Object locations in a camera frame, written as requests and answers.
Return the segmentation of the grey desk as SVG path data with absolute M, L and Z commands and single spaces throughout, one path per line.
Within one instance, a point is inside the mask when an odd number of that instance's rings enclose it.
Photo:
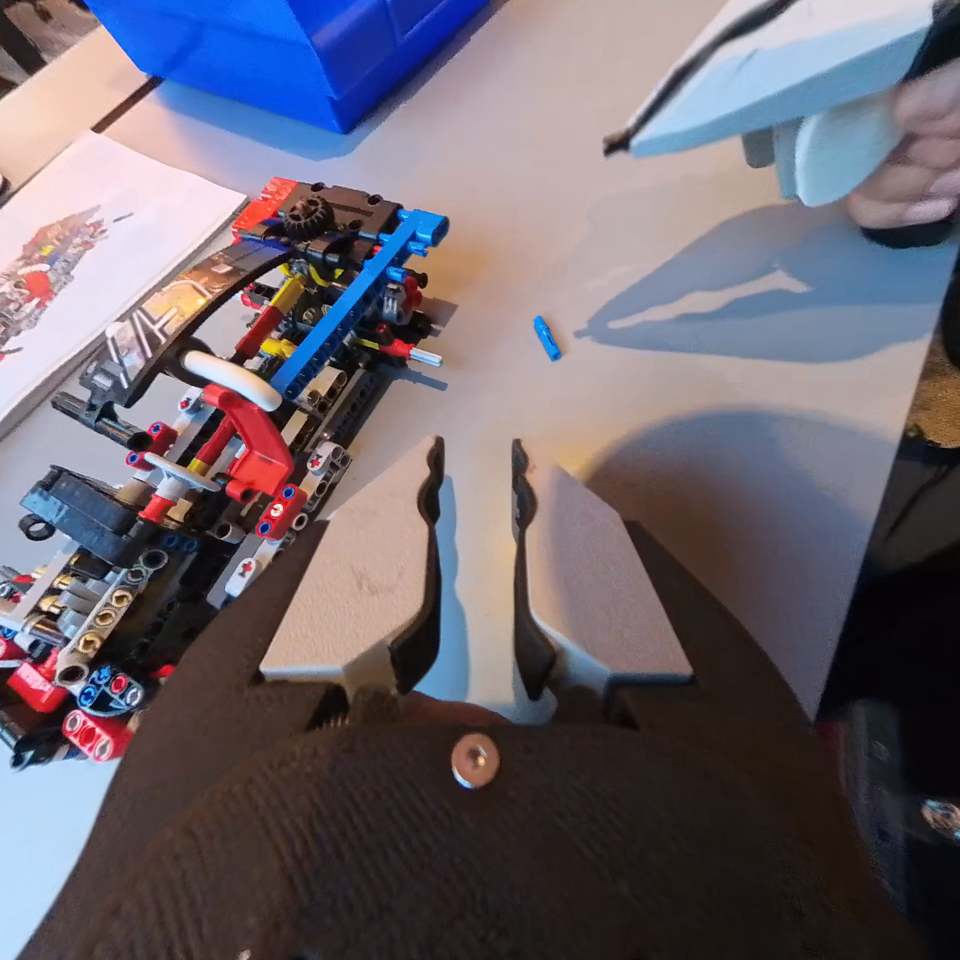
M 713 13 L 508 2 L 336 163 L 452 220 L 445 389 L 398 385 L 333 510 L 443 439 L 437 657 L 263 678 L 312 524 L 176 667 L 21 958 L 923 957 L 811 720 L 956 254 L 775 201 L 738 139 L 602 159 Z M 514 439 L 618 512 L 690 685 L 528 700 Z

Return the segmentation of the toy brick car model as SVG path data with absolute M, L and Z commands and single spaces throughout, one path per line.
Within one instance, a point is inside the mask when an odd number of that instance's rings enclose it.
M 233 239 L 102 334 L 55 411 L 112 442 L 111 484 L 50 464 L 18 527 L 54 553 L 2 566 L 2 749 L 21 772 L 110 763 L 189 646 L 317 518 L 383 369 L 422 348 L 425 258 L 447 217 L 273 178 Z

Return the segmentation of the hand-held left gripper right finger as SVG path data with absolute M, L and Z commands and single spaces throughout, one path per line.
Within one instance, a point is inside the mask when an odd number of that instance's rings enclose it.
M 617 695 L 694 669 L 620 514 L 530 440 L 511 443 L 513 654 L 545 722 L 602 721 Z

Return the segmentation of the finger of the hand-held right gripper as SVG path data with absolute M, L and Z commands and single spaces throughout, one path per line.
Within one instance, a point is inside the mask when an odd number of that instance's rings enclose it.
M 727 2 L 603 155 L 686 152 L 880 94 L 937 25 L 933 1 Z
M 903 131 L 896 94 L 878 93 L 775 126 L 744 133 L 753 169 L 772 166 L 779 194 L 807 208 L 847 197 L 891 154 Z

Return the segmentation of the person's right hand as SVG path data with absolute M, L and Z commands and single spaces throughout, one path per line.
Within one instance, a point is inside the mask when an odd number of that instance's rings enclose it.
M 937 223 L 959 204 L 959 61 L 912 79 L 894 96 L 902 134 L 883 163 L 846 200 L 859 227 Z

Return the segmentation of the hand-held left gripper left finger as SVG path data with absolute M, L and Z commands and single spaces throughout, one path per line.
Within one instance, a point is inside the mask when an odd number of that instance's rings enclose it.
M 406 694 L 439 652 L 445 444 L 427 436 L 330 516 L 259 671 Z

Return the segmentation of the instruction booklet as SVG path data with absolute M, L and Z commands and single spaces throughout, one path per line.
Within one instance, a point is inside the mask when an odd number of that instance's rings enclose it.
M 248 200 L 87 132 L 1 211 L 1 436 Z

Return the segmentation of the blue storage bin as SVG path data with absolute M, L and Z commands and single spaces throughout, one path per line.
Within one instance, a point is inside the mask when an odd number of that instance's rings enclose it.
M 88 1 L 144 73 L 349 133 L 483 1 Z

